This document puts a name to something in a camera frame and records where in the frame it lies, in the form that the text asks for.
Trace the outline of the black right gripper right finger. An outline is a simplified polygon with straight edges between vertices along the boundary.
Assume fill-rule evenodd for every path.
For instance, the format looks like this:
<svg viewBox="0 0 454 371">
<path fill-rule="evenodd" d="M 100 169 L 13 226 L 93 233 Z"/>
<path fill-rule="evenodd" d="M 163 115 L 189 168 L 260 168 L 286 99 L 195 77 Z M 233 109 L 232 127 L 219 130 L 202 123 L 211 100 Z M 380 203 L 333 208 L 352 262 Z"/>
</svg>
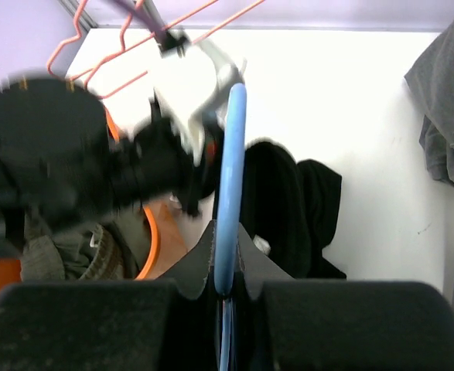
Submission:
<svg viewBox="0 0 454 371">
<path fill-rule="evenodd" d="M 432 286 L 295 279 L 240 230 L 240 370 L 454 370 L 454 314 Z"/>
</svg>

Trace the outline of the black shorts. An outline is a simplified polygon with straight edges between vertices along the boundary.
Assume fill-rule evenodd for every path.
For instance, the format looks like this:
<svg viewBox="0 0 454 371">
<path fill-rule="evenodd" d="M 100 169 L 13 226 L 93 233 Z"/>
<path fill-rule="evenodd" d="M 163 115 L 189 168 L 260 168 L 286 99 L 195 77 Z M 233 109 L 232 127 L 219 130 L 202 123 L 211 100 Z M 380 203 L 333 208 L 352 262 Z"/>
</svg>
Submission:
<svg viewBox="0 0 454 371">
<path fill-rule="evenodd" d="M 268 257 L 293 278 L 346 279 L 323 257 L 336 233 L 342 176 L 280 144 L 256 141 L 244 156 L 240 223 L 265 240 Z"/>
</svg>

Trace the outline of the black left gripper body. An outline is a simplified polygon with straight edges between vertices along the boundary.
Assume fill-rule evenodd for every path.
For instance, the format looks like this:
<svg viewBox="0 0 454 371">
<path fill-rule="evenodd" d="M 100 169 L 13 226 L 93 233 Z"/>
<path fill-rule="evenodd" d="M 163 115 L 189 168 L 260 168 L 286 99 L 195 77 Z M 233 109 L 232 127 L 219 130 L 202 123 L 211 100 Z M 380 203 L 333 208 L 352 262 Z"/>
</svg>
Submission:
<svg viewBox="0 0 454 371">
<path fill-rule="evenodd" d="M 172 193 L 189 216 L 198 216 L 199 201 L 209 196 L 218 182 L 224 132 L 207 115 L 200 129 L 205 134 L 200 163 L 182 147 L 178 131 L 168 117 L 144 126 L 132 140 L 116 140 L 111 166 L 113 203 L 118 208 L 143 206 Z"/>
</svg>

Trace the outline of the pink hanger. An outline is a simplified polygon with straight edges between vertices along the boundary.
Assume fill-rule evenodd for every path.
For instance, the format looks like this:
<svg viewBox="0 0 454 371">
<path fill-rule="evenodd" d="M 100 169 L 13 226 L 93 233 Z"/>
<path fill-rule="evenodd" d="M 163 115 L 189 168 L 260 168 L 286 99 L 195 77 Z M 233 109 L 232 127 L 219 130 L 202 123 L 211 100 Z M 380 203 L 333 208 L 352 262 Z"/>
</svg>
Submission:
<svg viewBox="0 0 454 371">
<path fill-rule="evenodd" d="M 148 14 L 166 34 L 170 29 L 183 26 L 185 21 L 213 6 L 214 1 L 166 1 L 176 18 L 170 22 L 162 19 L 165 7 L 155 1 L 129 1 L 131 8 Z M 157 42 L 155 34 L 140 26 L 135 15 L 110 16 L 111 5 L 104 1 L 62 1 L 60 3 L 72 17 L 74 35 L 58 43 L 49 57 L 46 68 L 50 75 L 71 80 L 90 79 L 107 62 L 147 43 Z M 71 49 L 77 53 L 67 72 L 55 71 L 55 62 Z"/>
<path fill-rule="evenodd" d="M 172 15 L 172 7 L 159 1 L 165 10 L 161 12 L 165 22 L 176 17 Z M 214 1 L 210 8 L 185 21 L 183 26 L 170 29 L 173 32 L 197 28 L 188 37 L 192 41 L 202 40 L 233 24 L 237 19 L 258 7 L 261 1 Z M 123 89 L 131 86 L 148 74 L 148 70 L 161 59 L 157 42 L 144 43 L 131 51 L 105 63 L 90 79 L 79 79 L 83 86 L 105 100 Z"/>
</svg>

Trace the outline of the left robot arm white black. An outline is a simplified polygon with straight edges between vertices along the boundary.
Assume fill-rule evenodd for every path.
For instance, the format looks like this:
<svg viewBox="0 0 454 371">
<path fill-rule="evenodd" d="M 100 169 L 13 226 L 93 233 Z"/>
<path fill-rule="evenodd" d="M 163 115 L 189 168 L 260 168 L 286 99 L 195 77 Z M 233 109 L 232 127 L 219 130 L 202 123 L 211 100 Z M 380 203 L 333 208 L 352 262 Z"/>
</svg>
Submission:
<svg viewBox="0 0 454 371">
<path fill-rule="evenodd" d="M 133 139 L 112 139 L 104 105 L 69 81 L 37 75 L 0 87 L 0 258 L 20 255 L 26 220 L 50 234 L 106 223 L 172 192 L 191 216 L 219 178 L 224 133 L 200 123 L 204 141 L 152 104 Z"/>
</svg>

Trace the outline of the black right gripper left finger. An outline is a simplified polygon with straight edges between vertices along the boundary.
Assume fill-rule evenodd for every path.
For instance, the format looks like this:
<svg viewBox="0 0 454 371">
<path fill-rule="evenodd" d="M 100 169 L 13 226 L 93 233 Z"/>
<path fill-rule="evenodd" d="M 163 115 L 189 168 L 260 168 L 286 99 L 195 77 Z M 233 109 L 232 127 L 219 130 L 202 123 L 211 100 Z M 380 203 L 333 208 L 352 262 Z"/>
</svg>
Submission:
<svg viewBox="0 0 454 371">
<path fill-rule="evenodd" d="M 0 370 L 215 369 L 213 231 L 153 281 L 5 288 Z"/>
</svg>

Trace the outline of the blue hanger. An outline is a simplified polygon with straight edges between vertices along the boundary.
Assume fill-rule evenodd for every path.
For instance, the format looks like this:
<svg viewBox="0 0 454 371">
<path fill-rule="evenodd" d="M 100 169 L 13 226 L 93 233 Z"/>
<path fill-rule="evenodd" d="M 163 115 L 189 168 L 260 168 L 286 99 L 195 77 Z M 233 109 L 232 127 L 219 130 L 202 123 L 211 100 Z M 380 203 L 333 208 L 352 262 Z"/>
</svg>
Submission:
<svg viewBox="0 0 454 371">
<path fill-rule="evenodd" d="M 229 370 L 230 362 L 234 359 L 234 305 L 231 290 L 241 211 L 246 109 L 246 87 L 237 83 L 230 89 L 227 105 L 215 232 L 213 275 L 221 309 L 219 370 Z"/>
</svg>

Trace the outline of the olive green shorts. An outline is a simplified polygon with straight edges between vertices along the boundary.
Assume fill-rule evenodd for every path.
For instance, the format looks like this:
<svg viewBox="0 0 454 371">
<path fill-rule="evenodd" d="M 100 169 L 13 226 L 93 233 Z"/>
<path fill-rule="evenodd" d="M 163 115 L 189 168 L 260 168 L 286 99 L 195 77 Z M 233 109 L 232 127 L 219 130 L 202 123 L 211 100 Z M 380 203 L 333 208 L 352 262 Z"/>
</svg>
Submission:
<svg viewBox="0 0 454 371">
<path fill-rule="evenodd" d="M 109 224 L 54 237 L 26 220 L 25 239 L 20 259 L 23 281 L 134 279 L 151 246 L 145 214 L 131 210 L 119 213 Z"/>
</svg>

